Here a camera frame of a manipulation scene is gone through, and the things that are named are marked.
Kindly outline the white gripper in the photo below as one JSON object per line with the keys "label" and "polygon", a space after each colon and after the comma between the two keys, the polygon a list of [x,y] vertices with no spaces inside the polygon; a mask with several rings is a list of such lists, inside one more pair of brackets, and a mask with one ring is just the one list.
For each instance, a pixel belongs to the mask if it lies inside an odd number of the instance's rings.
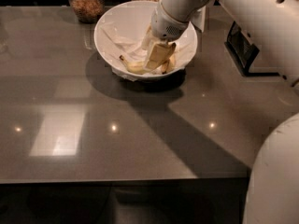
{"label": "white gripper", "polygon": [[188,25],[187,21],[178,21],[169,15],[163,2],[159,1],[152,13],[150,27],[141,43],[141,48],[147,52],[143,64],[146,71],[155,70],[171,56],[172,45],[166,41],[178,40]]}

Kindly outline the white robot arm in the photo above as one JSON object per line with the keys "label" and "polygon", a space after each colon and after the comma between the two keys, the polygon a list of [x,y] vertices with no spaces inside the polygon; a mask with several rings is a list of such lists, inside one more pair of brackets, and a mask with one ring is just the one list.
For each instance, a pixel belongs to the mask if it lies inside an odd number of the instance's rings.
{"label": "white robot arm", "polygon": [[[144,42],[174,41],[193,12],[209,0],[161,0]],[[259,46],[269,62],[297,89],[299,3],[296,0],[217,0]],[[299,224],[299,115],[265,139],[251,170],[242,224]]]}

